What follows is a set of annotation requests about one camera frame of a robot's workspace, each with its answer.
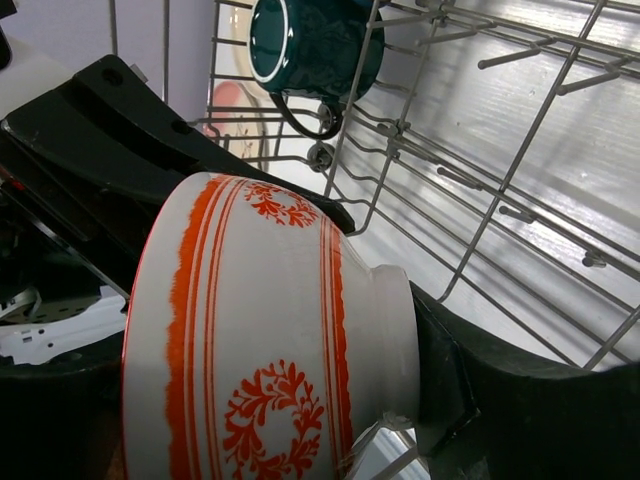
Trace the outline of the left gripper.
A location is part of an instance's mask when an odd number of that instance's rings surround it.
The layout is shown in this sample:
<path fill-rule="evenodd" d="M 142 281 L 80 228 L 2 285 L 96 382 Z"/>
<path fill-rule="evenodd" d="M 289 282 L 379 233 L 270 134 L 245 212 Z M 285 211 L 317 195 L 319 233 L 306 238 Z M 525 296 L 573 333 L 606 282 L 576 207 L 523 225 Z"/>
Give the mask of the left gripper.
<path fill-rule="evenodd" d="M 215 144 L 107 55 L 1 124 L 2 319 L 75 316 L 103 286 L 130 298 L 160 204 L 196 172 L 288 189 L 355 230 L 337 201 Z"/>

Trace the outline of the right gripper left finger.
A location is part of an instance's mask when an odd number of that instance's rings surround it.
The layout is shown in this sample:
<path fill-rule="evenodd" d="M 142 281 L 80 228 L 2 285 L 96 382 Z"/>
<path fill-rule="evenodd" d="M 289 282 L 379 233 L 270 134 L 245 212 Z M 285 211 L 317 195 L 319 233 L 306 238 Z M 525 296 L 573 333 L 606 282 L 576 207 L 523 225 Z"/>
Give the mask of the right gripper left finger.
<path fill-rule="evenodd" d="M 1 359 L 1 477 L 103 479 L 120 440 L 122 332 L 41 365 Z"/>

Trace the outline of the dark green mug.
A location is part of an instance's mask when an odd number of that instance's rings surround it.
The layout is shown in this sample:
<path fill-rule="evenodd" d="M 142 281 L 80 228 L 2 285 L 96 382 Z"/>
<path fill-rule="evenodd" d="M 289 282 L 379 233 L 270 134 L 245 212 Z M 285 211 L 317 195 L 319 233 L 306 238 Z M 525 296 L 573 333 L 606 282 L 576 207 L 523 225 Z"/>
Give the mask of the dark green mug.
<path fill-rule="evenodd" d="M 339 134 L 350 100 L 374 85 L 385 51 L 385 31 L 369 28 L 373 3 L 280 1 L 254 3 L 248 27 L 253 78 L 299 134 L 326 141 Z M 299 122 L 287 97 L 317 100 L 328 112 L 324 131 Z"/>

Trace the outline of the orange patterned bowl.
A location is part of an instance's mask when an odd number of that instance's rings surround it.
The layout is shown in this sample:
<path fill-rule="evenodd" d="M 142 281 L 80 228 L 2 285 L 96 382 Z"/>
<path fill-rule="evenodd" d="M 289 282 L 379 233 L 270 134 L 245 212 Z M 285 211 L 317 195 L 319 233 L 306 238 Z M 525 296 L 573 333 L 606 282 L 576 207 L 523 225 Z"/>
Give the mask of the orange patterned bowl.
<path fill-rule="evenodd" d="M 405 271 L 311 202 L 198 173 L 151 228 L 123 345 L 130 479 L 340 479 L 419 410 Z"/>

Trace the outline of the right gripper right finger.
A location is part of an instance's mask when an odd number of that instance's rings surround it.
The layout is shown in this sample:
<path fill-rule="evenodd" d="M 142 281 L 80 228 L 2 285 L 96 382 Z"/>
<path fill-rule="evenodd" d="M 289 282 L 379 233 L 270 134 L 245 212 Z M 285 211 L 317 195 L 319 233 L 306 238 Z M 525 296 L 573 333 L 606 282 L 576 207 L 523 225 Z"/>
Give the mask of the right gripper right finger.
<path fill-rule="evenodd" d="M 591 372 L 516 347 L 411 287 L 418 452 L 434 479 L 636 479 L 639 365 Z"/>

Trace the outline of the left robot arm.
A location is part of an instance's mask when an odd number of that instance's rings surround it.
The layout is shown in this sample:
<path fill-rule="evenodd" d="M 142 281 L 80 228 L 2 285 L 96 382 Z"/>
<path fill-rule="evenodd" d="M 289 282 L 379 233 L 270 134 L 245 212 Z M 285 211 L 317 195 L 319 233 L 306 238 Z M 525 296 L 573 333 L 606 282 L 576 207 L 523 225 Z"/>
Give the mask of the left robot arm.
<path fill-rule="evenodd" d="M 186 177 L 268 174 L 184 121 L 115 55 L 71 71 L 1 38 L 1 361 L 119 332 L 144 243 Z"/>

